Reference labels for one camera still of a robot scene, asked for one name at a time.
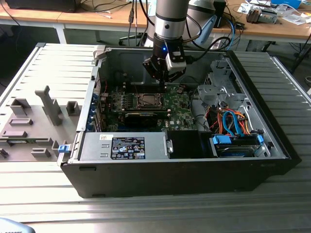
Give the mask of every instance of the metal slotted table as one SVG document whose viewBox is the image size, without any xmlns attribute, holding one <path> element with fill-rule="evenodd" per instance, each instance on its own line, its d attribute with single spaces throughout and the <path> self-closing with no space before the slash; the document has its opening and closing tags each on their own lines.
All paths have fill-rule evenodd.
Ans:
<svg viewBox="0 0 311 233">
<path fill-rule="evenodd" d="M 35 77 L 34 66 L 58 64 L 62 69 L 73 71 L 72 76 L 63 78 L 59 75 L 66 74 L 60 73 L 64 71 L 55 71 L 42 76 L 40 81 L 50 84 L 58 102 L 70 99 L 83 105 L 88 79 L 79 77 L 79 72 L 91 74 L 93 49 L 93 46 L 51 44 L 35 48 L 0 99 L 0 126 L 10 114 L 8 101 L 18 96 L 19 91 L 32 99 L 32 92 L 27 92 L 27 88 L 37 84 L 37 79 L 31 78 Z M 61 53 L 75 55 L 65 57 L 64 63 Z M 77 53 L 90 61 L 78 61 Z M 286 175 L 268 179 L 253 192 L 83 199 L 56 162 L 3 162 L 0 163 L 0 216 L 30 225 L 38 233 L 311 231 L 311 145 L 308 140 L 311 121 L 305 112 L 310 109 L 308 96 L 277 59 L 265 54 L 236 55 L 302 158 Z M 269 69 L 265 77 L 258 59 Z M 79 66 L 81 71 L 71 70 L 70 66 Z M 74 86 L 83 90 L 72 91 Z M 297 114 L 301 121 L 295 119 Z"/>
</svg>

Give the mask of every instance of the grey plastic part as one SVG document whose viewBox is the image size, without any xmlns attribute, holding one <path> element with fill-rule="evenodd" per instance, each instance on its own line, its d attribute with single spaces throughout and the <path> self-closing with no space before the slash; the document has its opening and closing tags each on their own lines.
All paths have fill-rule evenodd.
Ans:
<svg viewBox="0 0 311 233">
<path fill-rule="evenodd" d="M 11 144 L 7 140 L 0 140 L 0 147 L 10 147 Z"/>
<path fill-rule="evenodd" d="M 60 114 L 62 112 L 62 110 L 60 109 L 57 100 L 56 99 L 51 99 L 51 100 L 53 101 L 53 106 L 55 107 L 55 111 L 57 112 L 57 114 Z M 45 115 L 48 115 L 44 106 L 42 106 L 42 109 L 43 109 Z"/>
<path fill-rule="evenodd" d="M 46 43 L 39 42 L 35 46 L 41 48 L 41 47 L 44 47 L 45 45 Z"/>
<path fill-rule="evenodd" d="M 0 232 L 35 233 L 34 229 L 22 223 L 0 217 Z"/>
<path fill-rule="evenodd" d="M 51 145 L 53 145 L 53 140 L 50 137 L 46 140 L 36 140 L 35 142 L 39 146 L 51 146 Z"/>
<path fill-rule="evenodd" d="M 27 137 L 26 131 L 4 131 L 3 137 Z"/>
<path fill-rule="evenodd" d="M 46 158 L 51 156 L 47 148 L 33 148 L 31 154 L 35 158 Z"/>
<path fill-rule="evenodd" d="M 6 152 L 4 149 L 0 148 L 0 155 L 2 155 L 3 158 L 6 158 L 8 155 L 8 152 Z"/>
<path fill-rule="evenodd" d="M 81 112 L 77 101 L 68 101 L 66 109 L 70 117 L 79 116 Z"/>
<path fill-rule="evenodd" d="M 32 125 L 33 121 L 30 118 L 11 119 L 9 124 L 11 126 Z"/>
<path fill-rule="evenodd" d="M 15 99 L 11 104 L 11 109 L 16 117 L 26 117 L 24 108 L 30 108 L 26 99 Z"/>
<path fill-rule="evenodd" d="M 59 152 L 58 152 L 58 147 L 59 147 L 59 144 L 58 142 L 55 140 L 53 142 L 53 145 L 52 145 L 52 150 L 54 151 L 55 155 L 58 157 L 59 156 Z"/>
<path fill-rule="evenodd" d="M 62 120 L 58 116 L 59 106 L 56 100 L 52 101 L 49 96 L 50 88 L 45 86 L 44 90 L 36 90 L 35 94 L 39 96 L 43 102 L 46 113 L 49 115 L 53 125 L 60 125 Z"/>
</svg>

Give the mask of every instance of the power supply label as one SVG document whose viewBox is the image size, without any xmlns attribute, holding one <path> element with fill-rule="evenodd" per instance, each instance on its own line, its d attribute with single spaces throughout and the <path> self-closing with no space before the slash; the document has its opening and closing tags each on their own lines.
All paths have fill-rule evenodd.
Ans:
<svg viewBox="0 0 311 233">
<path fill-rule="evenodd" d="M 113 137 L 111 159 L 145 159 L 144 137 Z"/>
</svg>

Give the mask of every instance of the black computer chassis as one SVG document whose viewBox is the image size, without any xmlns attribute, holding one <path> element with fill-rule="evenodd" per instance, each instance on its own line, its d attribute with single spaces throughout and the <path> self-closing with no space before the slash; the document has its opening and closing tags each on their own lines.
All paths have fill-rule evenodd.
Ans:
<svg viewBox="0 0 311 233">
<path fill-rule="evenodd" d="M 68 164 L 61 169 L 79 196 L 134 197 L 252 191 L 267 178 L 284 175 L 301 159 L 234 52 L 226 56 L 289 159 Z"/>
</svg>

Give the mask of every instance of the table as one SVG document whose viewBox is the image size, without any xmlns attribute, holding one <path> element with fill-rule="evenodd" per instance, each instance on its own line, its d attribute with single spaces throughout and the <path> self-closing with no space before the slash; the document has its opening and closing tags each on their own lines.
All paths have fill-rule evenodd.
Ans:
<svg viewBox="0 0 311 233">
<path fill-rule="evenodd" d="M 245 24 L 242 39 L 248 40 L 264 40 L 264 41 L 280 41 L 280 42 L 293 42 L 305 43 L 311 33 L 310 24 L 295 25 L 287 22 L 282 18 L 278 18 L 276 24 L 258 23 L 252 24 L 246 21 L 246 14 L 238 13 L 237 10 L 243 0 L 228 0 L 229 9 L 238 22 Z M 311 11 L 311 6 L 302 5 L 299 11 Z M 217 33 L 230 33 L 230 29 L 223 26 L 220 29 L 214 29 L 213 32 Z"/>
<path fill-rule="evenodd" d="M 14 10 L 10 9 L 4 0 L 1 0 L 4 8 L 21 26 L 32 27 L 50 27 L 55 28 L 61 44 L 66 44 L 64 29 L 83 29 L 97 31 L 128 31 L 128 17 L 132 5 L 111 10 L 112 19 L 101 16 L 97 13 L 86 12 L 79 9 L 76 13 L 64 13 L 56 11 L 40 10 Z M 100 2 L 111 2 L 109 0 L 99 0 Z M 126 3 L 125 0 L 116 1 L 116 4 L 109 6 L 114 7 Z M 146 18 L 141 6 L 138 4 L 138 30 L 143 32 L 146 28 Z M 16 25 L 12 18 L 3 10 L 0 5 L 0 24 Z"/>
<path fill-rule="evenodd" d="M 98 31 L 128 31 L 128 15 L 131 5 L 111 10 L 112 19 L 108 19 L 96 13 L 86 12 L 79 9 L 77 13 L 62 13 L 51 11 L 37 10 L 13 10 L 3 1 L 6 10 L 18 21 L 22 26 L 52 27 L 55 28 L 60 43 L 66 43 L 64 29 L 84 29 Z M 95 0 L 95 2 L 109 2 L 109 0 Z M 245 30 L 241 35 L 242 39 L 263 40 L 263 41 L 280 41 L 304 43 L 311 28 L 307 24 L 300 26 L 289 23 L 283 19 L 279 19 L 277 24 L 251 24 L 246 22 L 245 14 L 235 12 L 238 6 L 244 2 L 243 0 L 228 0 L 229 8 L 232 15 L 238 18 L 238 21 L 245 24 Z M 124 4 L 125 0 L 117 1 L 117 4 Z M 311 6 L 299 8 L 300 11 L 311 10 Z M 16 23 L 8 16 L 8 14 L 0 7 L 0 24 L 16 25 Z M 146 27 L 146 19 L 143 15 L 140 5 L 138 5 L 138 32 L 143 32 Z M 219 37 L 228 35 L 230 28 L 223 25 L 221 28 L 213 29 L 212 36 Z"/>
<path fill-rule="evenodd" d="M 91 47 L 46 46 L 50 48 L 45 51 L 56 52 L 84 52 Z M 46 56 L 39 59 L 40 55 L 46 55 L 43 51 L 43 48 L 34 49 L 0 97 L 0 123 L 6 121 L 3 109 L 7 101 L 16 89 L 22 89 L 26 73 L 34 66 L 53 69 L 58 65 L 64 70 L 68 66 L 91 67 L 79 61 L 63 65 L 56 60 L 53 64 Z M 58 79 L 55 91 L 71 90 L 67 89 L 70 87 L 67 82 L 62 82 L 65 79 L 70 78 Z M 51 80 L 42 78 L 40 83 L 50 85 Z M 30 84 L 24 86 L 27 89 L 33 88 L 31 84 L 38 84 L 27 82 Z M 81 85 L 81 78 L 75 77 L 74 82 L 70 85 Z M 72 94 L 68 93 L 67 98 L 76 98 L 83 104 L 83 98 Z M 54 97 L 58 101 L 63 99 L 60 95 Z M 311 228 L 310 150 L 310 146 L 301 145 L 299 156 L 303 161 L 296 168 L 284 176 L 269 178 L 252 192 L 154 197 L 84 199 L 55 162 L 0 162 L 0 216 L 30 225 L 37 233 L 308 232 Z"/>
</svg>

